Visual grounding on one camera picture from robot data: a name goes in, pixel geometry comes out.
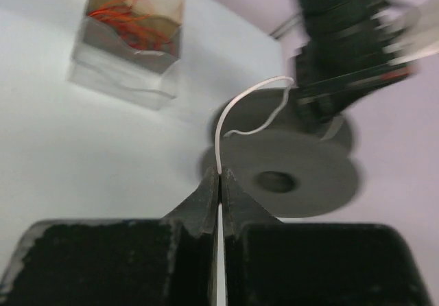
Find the transparent container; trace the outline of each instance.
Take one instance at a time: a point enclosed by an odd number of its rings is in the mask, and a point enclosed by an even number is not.
[[[145,41],[147,47],[153,48],[131,47],[111,25],[89,16],[90,12],[112,1],[130,6],[134,17],[148,13],[147,18],[136,23],[157,31],[157,34],[148,35]],[[159,109],[175,98],[180,79],[184,2],[88,0],[73,49],[70,81],[153,109]],[[160,43],[159,49],[154,48],[160,40],[157,35],[165,35],[167,39]]]

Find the red wire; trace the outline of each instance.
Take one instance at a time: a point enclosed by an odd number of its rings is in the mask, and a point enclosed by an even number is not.
[[[130,6],[126,6],[126,1],[132,1]],[[102,23],[105,23],[116,29],[119,37],[129,46],[138,50],[161,50],[162,45],[168,44],[171,53],[174,53],[174,45],[171,40],[153,28],[140,26],[136,21],[146,19],[150,14],[143,16],[134,16],[133,6],[138,0],[115,0],[109,1],[102,5],[99,9],[88,14]],[[150,47],[151,36],[156,39],[155,44]]]

